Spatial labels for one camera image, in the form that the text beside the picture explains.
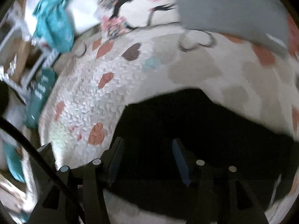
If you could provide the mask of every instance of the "black cable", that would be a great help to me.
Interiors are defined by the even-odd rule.
[[[0,81],[0,92],[0,116],[2,116],[7,108],[9,100],[8,85],[5,82]]]
[[[191,48],[185,48],[185,47],[182,45],[182,40],[186,37],[186,35],[187,35],[191,30],[199,31],[199,32],[203,32],[203,33],[206,33],[207,35],[209,35],[209,37],[210,37],[210,43],[209,43],[209,44],[195,43],[195,45],[192,46]],[[212,47],[216,46],[216,44],[217,44],[217,41],[216,41],[215,37],[214,37],[211,33],[206,32],[206,31],[203,31],[203,30],[199,30],[199,29],[187,29],[187,30],[185,30],[185,31],[180,35],[180,38],[178,39],[178,48],[179,48],[179,50],[182,51],[182,52],[192,51],[192,50],[198,49],[200,46],[202,46],[202,47],[207,47],[207,48],[212,48]]]
[[[50,166],[41,157],[37,150],[31,145],[28,139],[11,123],[4,118],[0,118],[0,129],[4,130],[10,136],[12,136],[22,147],[32,156],[32,158],[38,163],[38,165],[45,171],[51,181],[60,189],[62,193],[77,207],[78,214],[81,220],[85,223],[84,211],[77,199],[68,189],[68,187],[62,182],[62,180],[52,171]]]

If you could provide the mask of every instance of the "clothing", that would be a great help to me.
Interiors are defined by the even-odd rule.
[[[44,38],[51,48],[68,52],[74,44],[74,29],[65,7],[68,0],[41,0],[33,15],[37,18],[33,36]]]
[[[41,77],[37,81],[37,86],[31,94],[30,105],[26,109],[26,121],[25,125],[30,129],[37,129],[38,120],[42,109],[47,102],[52,88],[58,78],[53,69],[43,69],[41,71]]]
[[[16,148],[11,144],[3,142],[3,150],[5,152],[8,169],[11,172],[11,175],[15,178],[15,180],[24,183],[25,178],[21,165],[21,156],[17,153]]]

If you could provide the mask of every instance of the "heart pattern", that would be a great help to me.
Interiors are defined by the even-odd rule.
[[[235,44],[244,44],[245,40],[240,39],[240,38],[236,38],[227,34],[222,34],[224,37],[226,37],[229,41],[235,43]]]
[[[94,51],[97,47],[101,45],[102,38],[99,38],[95,42],[92,43],[92,50]]]
[[[82,135],[79,134],[79,135],[77,136],[77,141],[79,141],[79,140],[81,140],[81,139],[82,139]]]
[[[139,51],[140,46],[141,46],[141,43],[136,43],[136,44],[132,45],[121,56],[128,61],[136,60],[138,58],[138,56],[140,55],[140,51]]]
[[[293,119],[293,130],[297,132],[299,123],[299,111],[292,106],[292,119]]]
[[[61,101],[57,104],[56,110],[55,110],[55,121],[58,121],[59,116],[62,114],[64,107],[65,107],[65,104],[63,101]]]
[[[107,54],[110,50],[112,50],[114,43],[110,40],[106,41],[98,50],[96,59],[101,56]]]
[[[290,14],[288,14],[289,26],[289,52],[292,56],[296,57],[299,51],[299,29]]]
[[[103,130],[103,124],[98,122],[93,126],[92,130],[90,131],[88,137],[88,144],[99,145],[103,142],[105,136],[106,133]]]
[[[252,45],[252,50],[258,57],[260,64],[263,67],[272,66],[275,63],[274,55],[264,47],[259,45]]]
[[[106,85],[106,83],[108,83],[112,80],[113,76],[114,76],[114,74],[111,71],[103,74],[102,78],[99,82],[98,88],[99,89],[103,88]]]

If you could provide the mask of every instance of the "white fabric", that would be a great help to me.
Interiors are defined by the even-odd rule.
[[[39,122],[41,145],[53,143],[58,168],[78,167],[100,157],[109,148],[125,105],[185,87],[199,87],[210,99],[244,117],[275,132],[293,134],[292,106],[299,108],[299,94],[288,59],[275,56],[272,67],[263,67],[249,42],[233,43],[216,33],[214,48],[183,53],[178,49],[182,32],[180,26],[135,30],[113,40],[111,51],[98,59],[92,43],[99,34],[78,41],[86,44],[86,54],[63,61],[65,68]],[[197,41],[206,44],[209,37],[200,33]],[[140,55],[128,62],[121,55],[135,43],[141,43]],[[73,53],[80,55],[79,50],[74,46]],[[160,63],[147,60],[151,57]],[[113,79],[98,88],[109,72]],[[63,107],[57,111],[60,102]],[[104,141],[88,144],[97,122],[103,124]]]
[[[147,20],[150,15],[150,10],[156,6],[176,3],[176,0],[132,0],[124,3],[119,11],[119,17],[125,17],[129,25],[133,27],[147,26]],[[113,14],[113,9],[106,10],[99,6],[96,16],[102,18],[103,16],[110,17]],[[169,11],[155,12],[151,25],[167,24],[171,22],[178,22],[179,14],[177,9]]]
[[[9,89],[9,102],[3,114],[3,118],[18,130],[21,130],[25,121],[25,108],[26,106],[17,98],[15,92],[12,89]],[[0,135],[4,142],[13,146],[18,145],[17,141],[3,130],[0,130]]]
[[[33,35],[35,31],[37,23],[32,13],[39,1],[40,0],[26,0],[24,20],[28,25],[31,35]],[[85,32],[100,22],[99,19],[94,17],[97,8],[97,0],[69,0],[66,11],[73,20],[76,35]]]
[[[31,142],[30,130],[24,126],[22,128],[23,135]],[[36,184],[34,181],[33,172],[31,169],[31,164],[29,161],[29,153],[22,147],[22,169],[24,173],[24,178],[26,181],[26,198],[22,205],[22,210],[31,213],[38,201]]]

